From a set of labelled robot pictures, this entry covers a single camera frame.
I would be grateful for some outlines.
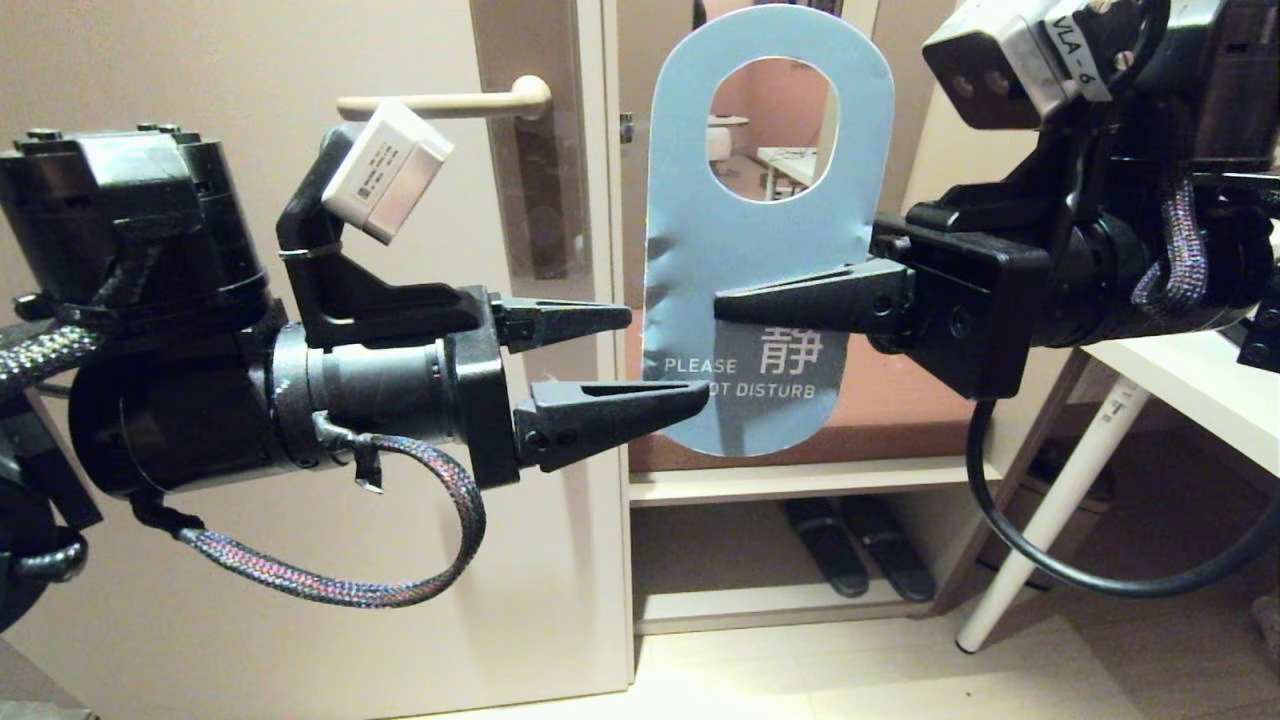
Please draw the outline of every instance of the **floor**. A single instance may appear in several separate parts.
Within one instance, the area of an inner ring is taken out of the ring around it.
[[[1262,502],[1178,436],[1130,438],[1114,464],[1120,498],[1082,551],[1096,571],[1151,577],[1202,561]],[[1275,720],[1280,670],[1248,607],[1275,592],[1277,568],[1272,552],[1164,601],[1027,591],[973,656],[954,644],[968,606],[924,620],[640,638],[626,693],[456,717]]]

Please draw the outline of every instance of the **white door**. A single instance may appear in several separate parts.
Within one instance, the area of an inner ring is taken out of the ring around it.
[[[490,147],[484,120],[438,123],[457,145],[453,158],[392,247],[348,231],[347,251],[360,263],[392,283],[609,299],[602,9],[566,6],[575,12],[547,22],[570,23],[572,51],[591,59],[581,79],[588,101],[577,105],[590,158],[582,197],[591,199],[582,237],[568,246],[577,264],[552,279],[513,281],[507,259],[520,250],[503,247],[494,173],[502,149]],[[518,65],[521,47],[511,51]],[[287,299],[274,223],[339,122],[334,99],[481,88],[465,0],[15,3],[0,24],[0,68],[8,138],[28,127],[143,120],[220,138],[273,288]],[[557,97],[577,92],[553,86]],[[8,227],[0,266],[3,293],[35,290]],[[575,341],[530,357],[508,364],[515,400],[547,374],[611,377],[613,342]],[[488,492],[489,533],[461,582],[426,605],[376,612],[269,592],[99,496],[106,523],[88,533],[84,574],[51,588],[5,639],[104,717],[387,717],[622,689],[630,625],[620,466],[608,452]],[[294,473],[173,505],[317,571],[383,582],[438,571],[457,543],[449,502],[413,465],[388,462],[387,477],[383,497],[360,492],[348,471]]]

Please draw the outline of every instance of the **table leg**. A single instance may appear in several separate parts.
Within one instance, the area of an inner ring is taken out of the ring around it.
[[[1023,536],[1036,547],[1044,550],[1053,544],[1149,397],[1151,393],[1133,380],[1125,377],[1116,379],[1098,414],[1093,416],[1084,437],[1080,438],[1080,443],[1071,452],[1066,466],[1053,480],[1039,509],[1023,530]],[[956,635],[960,650],[978,652],[982,648],[982,643],[1009,610],[1033,570],[1032,561],[1021,553],[1016,551],[1009,553],[996,579],[982,596],[977,610],[960,628]]]

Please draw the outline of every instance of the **door handle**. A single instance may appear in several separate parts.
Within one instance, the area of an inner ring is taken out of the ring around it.
[[[339,97],[338,114],[344,120],[367,120],[378,105],[388,100],[401,102],[426,119],[518,115],[536,120],[552,104],[552,88],[538,76],[520,76],[508,92]]]

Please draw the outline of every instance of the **chinese character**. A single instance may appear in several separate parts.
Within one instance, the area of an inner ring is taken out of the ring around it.
[[[762,374],[799,375],[805,365],[818,361],[818,352],[822,350],[822,334],[818,331],[765,328],[760,340],[764,342],[760,352]]]

